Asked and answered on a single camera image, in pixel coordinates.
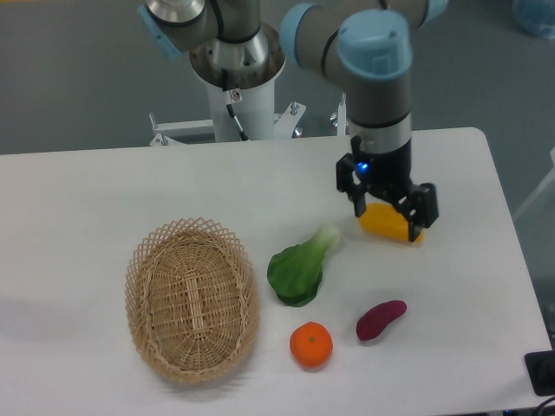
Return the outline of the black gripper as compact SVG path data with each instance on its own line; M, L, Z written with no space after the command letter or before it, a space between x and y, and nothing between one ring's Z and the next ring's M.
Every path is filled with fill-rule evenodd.
M336 163L337 190L347 194L357 218L366 211L366 192L392 204L408 222L408 241L415 242L439 217L439 208L435 185L410 179L411 140L388 153L364 151L359 136L350 144L352 153Z

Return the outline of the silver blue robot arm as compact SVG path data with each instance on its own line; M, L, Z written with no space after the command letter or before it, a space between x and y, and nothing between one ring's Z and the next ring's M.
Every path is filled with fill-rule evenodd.
M443 1L340 1L294 5L281 26L263 23L257 1L146 1L147 33L170 56L188 55L209 94L219 142L275 138L274 82L286 63L346 95L340 126L351 150L336 163L336 187L357 217L372 195L404 217L415 241L438 218L434 185L410 178L412 29Z

